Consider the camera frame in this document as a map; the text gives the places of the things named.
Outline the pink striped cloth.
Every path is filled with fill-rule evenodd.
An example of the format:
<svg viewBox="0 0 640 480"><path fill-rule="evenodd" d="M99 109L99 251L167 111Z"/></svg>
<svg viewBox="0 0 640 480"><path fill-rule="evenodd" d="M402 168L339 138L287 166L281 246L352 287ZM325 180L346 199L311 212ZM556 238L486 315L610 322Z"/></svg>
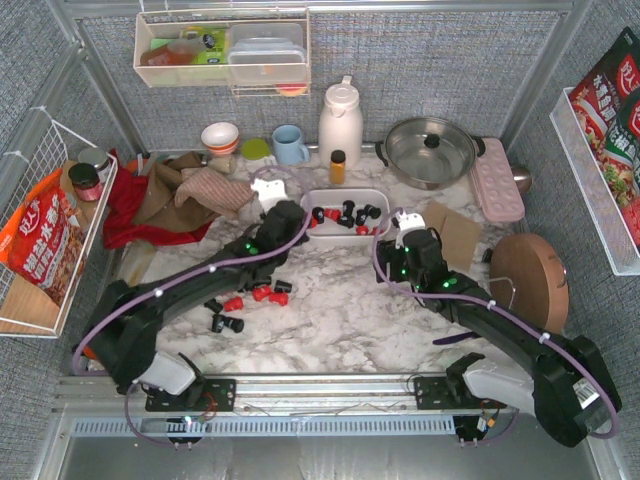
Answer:
<svg viewBox="0 0 640 480"><path fill-rule="evenodd" d="M237 218L240 209L254 197L248 182L229 180L209 167L183 169L181 176L182 182L174 195L177 207L194 200L218 215Z"/></svg>

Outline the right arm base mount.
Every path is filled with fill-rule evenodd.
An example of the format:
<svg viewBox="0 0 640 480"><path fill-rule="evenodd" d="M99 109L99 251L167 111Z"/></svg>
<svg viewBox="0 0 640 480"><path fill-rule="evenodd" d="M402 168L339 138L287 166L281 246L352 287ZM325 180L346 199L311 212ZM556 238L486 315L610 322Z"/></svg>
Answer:
<svg viewBox="0 0 640 480"><path fill-rule="evenodd" d="M476 397L466 385L463 374L485 356L470 353L451 364L443 374L436 376L412 376L411 392L418 410L456 410L477 409L482 400L488 397Z"/></svg>

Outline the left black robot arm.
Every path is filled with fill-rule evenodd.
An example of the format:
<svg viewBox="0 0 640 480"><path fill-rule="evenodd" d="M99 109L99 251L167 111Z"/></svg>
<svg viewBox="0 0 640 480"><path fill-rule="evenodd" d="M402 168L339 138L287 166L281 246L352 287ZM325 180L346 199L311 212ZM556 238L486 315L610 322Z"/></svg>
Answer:
<svg viewBox="0 0 640 480"><path fill-rule="evenodd" d="M252 237L227 243L193 267L135 287L112 282L89 316L74 352L74 370L82 372L79 356L89 349L120 394L138 381L174 397L191 390L198 377L195 366L184 356L158 351L158 333L195 307L258 286L286 262L291 248L306 240L310 222L311 214L298 203L281 200Z"/></svg>

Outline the white rectangular storage basket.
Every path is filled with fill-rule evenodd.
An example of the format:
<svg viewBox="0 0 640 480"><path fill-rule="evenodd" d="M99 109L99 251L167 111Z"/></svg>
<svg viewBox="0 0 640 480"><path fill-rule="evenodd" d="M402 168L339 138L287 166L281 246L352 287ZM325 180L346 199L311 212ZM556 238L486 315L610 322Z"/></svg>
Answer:
<svg viewBox="0 0 640 480"><path fill-rule="evenodd" d="M316 247L370 246L376 233L383 237L389 229L382 228L381 220L390 212L390 204L376 189L311 190L301 204L312 212L307 235Z"/></svg>

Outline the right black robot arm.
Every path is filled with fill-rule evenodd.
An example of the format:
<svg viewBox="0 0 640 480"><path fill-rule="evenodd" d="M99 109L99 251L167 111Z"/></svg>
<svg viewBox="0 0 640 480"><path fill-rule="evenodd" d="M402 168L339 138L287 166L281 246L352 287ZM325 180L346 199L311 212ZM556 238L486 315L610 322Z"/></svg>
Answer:
<svg viewBox="0 0 640 480"><path fill-rule="evenodd" d="M470 277L448 268L433 228L406 233L401 242L375 239L376 280L446 320L488 340L533 382L533 413L558 443L574 447L586 437L618 434L620 396L597 345L534 327L494 299Z"/></svg>

